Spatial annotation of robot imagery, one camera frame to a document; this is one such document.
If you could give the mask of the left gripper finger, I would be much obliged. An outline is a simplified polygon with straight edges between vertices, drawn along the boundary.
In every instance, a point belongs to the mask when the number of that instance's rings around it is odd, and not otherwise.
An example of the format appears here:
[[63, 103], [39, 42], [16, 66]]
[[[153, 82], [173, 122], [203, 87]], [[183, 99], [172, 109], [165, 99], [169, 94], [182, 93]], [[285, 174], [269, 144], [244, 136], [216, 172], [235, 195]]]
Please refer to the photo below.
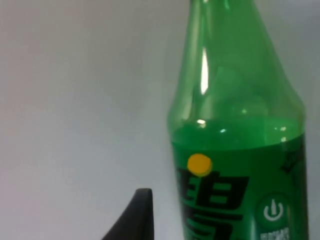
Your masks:
[[153, 192], [150, 188], [135, 191], [104, 240], [151, 240], [153, 238]]

